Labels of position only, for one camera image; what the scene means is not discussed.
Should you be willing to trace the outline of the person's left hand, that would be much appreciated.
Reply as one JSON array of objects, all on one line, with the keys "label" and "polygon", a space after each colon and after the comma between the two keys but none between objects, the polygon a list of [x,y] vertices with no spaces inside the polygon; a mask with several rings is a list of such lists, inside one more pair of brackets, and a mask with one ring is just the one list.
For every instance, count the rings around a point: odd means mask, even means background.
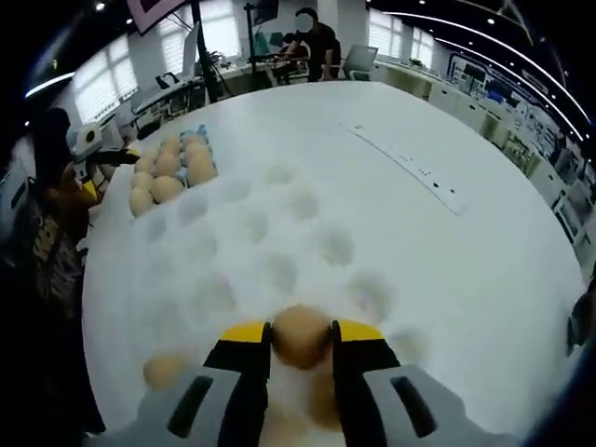
[{"label": "person's left hand", "polygon": [[72,163],[69,163],[64,169],[57,191],[62,199],[76,200],[88,205],[95,203],[94,196],[77,183]]}]

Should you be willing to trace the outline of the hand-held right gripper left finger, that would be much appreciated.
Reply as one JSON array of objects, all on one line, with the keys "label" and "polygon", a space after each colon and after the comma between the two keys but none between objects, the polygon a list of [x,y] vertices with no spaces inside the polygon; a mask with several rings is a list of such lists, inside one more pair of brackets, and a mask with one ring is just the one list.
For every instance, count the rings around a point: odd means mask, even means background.
[{"label": "hand-held right gripper left finger", "polygon": [[85,446],[257,446],[268,407],[271,324],[227,329],[201,366],[145,394],[128,426]]}]

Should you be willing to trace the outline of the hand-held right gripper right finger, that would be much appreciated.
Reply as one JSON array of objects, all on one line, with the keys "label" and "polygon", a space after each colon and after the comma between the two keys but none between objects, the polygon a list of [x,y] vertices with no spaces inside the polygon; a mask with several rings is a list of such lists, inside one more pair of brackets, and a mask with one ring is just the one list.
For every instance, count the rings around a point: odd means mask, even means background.
[{"label": "hand-held right gripper right finger", "polygon": [[332,376],[347,446],[515,446],[474,423],[452,390],[402,365],[383,334],[350,319],[332,323]]}]

